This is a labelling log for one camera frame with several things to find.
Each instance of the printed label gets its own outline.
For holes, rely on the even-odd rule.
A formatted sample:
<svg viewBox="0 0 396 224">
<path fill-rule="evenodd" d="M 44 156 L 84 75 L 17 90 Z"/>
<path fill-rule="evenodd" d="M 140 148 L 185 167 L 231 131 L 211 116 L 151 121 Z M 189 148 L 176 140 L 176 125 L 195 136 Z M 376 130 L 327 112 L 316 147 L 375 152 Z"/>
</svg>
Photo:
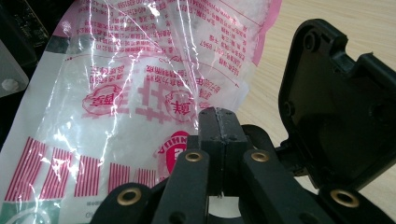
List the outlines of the printed label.
<svg viewBox="0 0 396 224">
<path fill-rule="evenodd" d="M 123 99 L 122 88 L 107 85 L 97 89 L 82 101 L 82 107 L 94 115 L 114 114 Z"/>
<path fill-rule="evenodd" d="M 188 133 L 178 131 L 172 134 L 169 138 L 165 139 L 161 148 L 154 156 L 158 154 L 158 172 L 160 181 L 168 177 L 176 164 L 177 156 L 187 148 Z"/>
<path fill-rule="evenodd" d="M 6 202 L 25 202 L 32 199 L 33 185 L 46 149 L 43 143 L 31 137 L 27 139 L 20 162 L 9 184 Z"/>
<path fill-rule="evenodd" d="M 44 187 L 40 193 L 40 199 L 57 199 L 64 197 L 67 177 L 69 176 L 72 153 L 53 149 L 52 161 L 49 172 L 44 182 Z"/>
<path fill-rule="evenodd" d="M 99 189 L 99 171 L 101 162 L 98 159 L 81 156 L 75 197 L 95 196 Z"/>
<path fill-rule="evenodd" d="M 111 162 L 108 176 L 108 193 L 114 188 L 129 183 L 131 167 Z"/>
</svg>

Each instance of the screw hole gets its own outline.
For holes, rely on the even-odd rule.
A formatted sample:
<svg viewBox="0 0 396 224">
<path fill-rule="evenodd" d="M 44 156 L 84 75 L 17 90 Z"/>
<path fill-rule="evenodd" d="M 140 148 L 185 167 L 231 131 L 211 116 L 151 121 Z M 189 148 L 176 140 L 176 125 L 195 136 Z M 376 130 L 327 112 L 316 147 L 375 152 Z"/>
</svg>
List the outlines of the screw hole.
<svg viewBox="0 0 396 224">
<path fill-rule="evenodd" d="M 254 152 L 251 158 L 255 161 L 268 161 L 270 157 L 265 152 Z"/>
<path fill-rule="evenodd" d="M 350 208 L 359 207 L 360 204 L 359 199 L 355 195 L 353 195 L 352 193 L 346 190 L 334 189 L 330 192 L 330 195 L 337 203 L 345 207 L 350 207 Z"/>
<path fill-rule="evenodd" d="M 200 161 L 202 159 L 202 155 L 198 152 L 190 152 L 186 155 L 187 161 Z"/>
<path fill-rule="evenodd" d="M 123 190 L 117 197 L 117 202 L 120 205 L 131 205 L 139 202 L 142 197 L 142 192 L 138 188 L 131 188 Z"/>
<path fill-rule="evenodd" d="M 291 117 L 294 115 L 295 109 L 294 109 L 294 105 L 292 102 L 285 102 L 285 104 L 283 104 L 283 106 L 285 108 L 286 116 Z"/>
<path fill-rule="evenodd" d="M 312 49 L 314 47 L 314 37 L 312 37 L 312 35 L 308 35 L 305 38 L 304 43 L 306 49 Z"/>
<path fill-rule="evenodd" d="M 183 224 L 186 221 L 186 216 L 180 212 L 174 212 L 172 215 L 169 217 L 169 221 L 172 224 Z"/>
<path fill-rule="evenodd" d="M 311 32 L 307 34 L 304 38 L 304 47 L 308 51 L 314 52 L 317 50 L 319 45 L 319 39 L 317 38 L 317 34 L 315 32 Z"/>
</svg>

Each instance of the black plastic part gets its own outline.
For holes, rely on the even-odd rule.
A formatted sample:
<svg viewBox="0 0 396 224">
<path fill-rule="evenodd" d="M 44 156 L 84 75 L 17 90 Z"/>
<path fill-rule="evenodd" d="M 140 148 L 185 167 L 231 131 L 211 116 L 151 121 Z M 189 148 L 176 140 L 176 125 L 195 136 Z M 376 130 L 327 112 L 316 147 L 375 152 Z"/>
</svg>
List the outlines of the black plastic part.
<svg viewBox="0 0 396 224">
<path fill-rule="evenodd" d="M 31 67 L 37 63 L 35 48 L 25 36 L 15 19 L 0 2 L 0 39 L 20 67 Z"/>
<path fill-rule="evenodd" d="M 361 189 L 396 162 L 396 73 L 372 54 L 357 62 L 323 20 L 297 30 L 278 97 L 288 144 L 316 187 Z"/>
<path fill-rule="evenodd" d="M 381 209 L 354 189 L 326 186 L 320 189 L 318 201 L 337 223 L 394 223 Z"/>
<path fill-rule="evenodd" d="M 180 153 L 151 223 L 206 223 L 208 176 L 209 156 L 204 151 Z"/>
<path fill-rule="evenodd" d="M 119 204 L 118 197 L 125 189 L 139 189 L 141 192 L 140 200 L 131 205 Z M 101 203 L 101 205 L 96 210 L 91 223 L 150 223 L 153 215 L 153 208 L 149 207 L 151 194 L 151 190 L 144 185 L 136 183 L 121 185 L 112 190 L 106 199 Z"/>
<path fill-rule="evenodd" d="M 253 160 L 253 154 L 258 152 L 265 152 L 268 161 Z M 265 214 L 268 223 L 304 224 L 308 217 L 317 223 L 334 223 L 278 161 L 274 147 L 247 151 L 241 170 L 259 205 L 255 209 L 256 213 Z"/>
<path fill-rule="evenodd" d="M 221 140 L 216 113 L 213 110 L 204 110 L 199 114 L 198 120 L 200 128 L 198 131 L 198 140 L 200 149 L 209 154 L 210 159 L 210 174 L 208 193 L 209 195 L 221 195 L 223 173 L 222 167 L 224 165 L 224 146 Z"/>
</svg>

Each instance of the black plastic housing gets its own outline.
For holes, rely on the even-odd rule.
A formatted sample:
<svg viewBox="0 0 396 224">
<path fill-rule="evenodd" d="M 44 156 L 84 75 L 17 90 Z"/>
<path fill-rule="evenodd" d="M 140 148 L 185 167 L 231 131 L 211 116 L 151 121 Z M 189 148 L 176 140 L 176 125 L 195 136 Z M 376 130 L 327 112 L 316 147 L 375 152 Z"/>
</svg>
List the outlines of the black plastic housing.
<svg viewBox="0 0 396 224">
<path fill-rule="evenodd" d="M 354 62 L 323 20 L 297 30 L 278 105 L 316 187 L 361 189 L 396 162 L 396 73 L 373 54 Z"/>
</svg>

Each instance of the red stripe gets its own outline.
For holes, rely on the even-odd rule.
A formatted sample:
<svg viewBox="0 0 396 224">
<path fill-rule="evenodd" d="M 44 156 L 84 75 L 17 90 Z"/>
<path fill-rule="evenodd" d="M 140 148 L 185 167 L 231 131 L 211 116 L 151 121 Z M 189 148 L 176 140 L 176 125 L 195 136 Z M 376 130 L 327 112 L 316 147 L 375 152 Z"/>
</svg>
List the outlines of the red stripe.
<svg viewBox="0 0 396 224">
<path fill-rule="evenodd" d="M 94 196 L 99 192 L 100 161 L 81 156 L 75 197 Z"/>
<path fill-rule="evenodd" d="M 55 199 L 64 196 L 72 153 L 59 148 L 53 150 L 51 165 L 40 193 L 40 199 Z"/>
<path fill-rule="evenodd" d="M 144 184 L 149 188 L 155 185 L 155 170 L 137 169 L 134 172 L 134 182 Z"/>
<path fill-rule="evenodd" d="M 29 201 L 34 191 L 33 185 L 41 167 L 41 159 L 46 146 L 28 137 L 14 176 L 9 184 L 5 201 Z"/>
<path fill-rule="evenodd" d="M 114 188 L 129 182 L 129 166 L 120 165 L 111 162 L 110 163 L 110 173 L 108 177 L 108 193 Z"/>
<path fill-rule="evenodd" d="M 20 161 L 18 162 L 18 166 L 17 166 L 17 169 L 15 170 L 14 176 L 12 176 L 12 180 L 11 180 L 11 183 L 9 184 L 5 201 L 17 200 L 14 196 L 15 194 L 17 194 L 17 192 L 15 192 L 15 191 L 18 188 L 17 187 L 18 181 L 21 180 L 22 170 L 24 170 L 24 168 L 25 168 L 23 165 L 23 162 L 24 162 L 24 160 L 26 160 L 26 157 L 29 153 L 29 148 L 31 147 L 32 143 L 33 143 L 33 139 L 29 137 L 26 141 L 25 148 L 22 152 Z"/>
</svg>

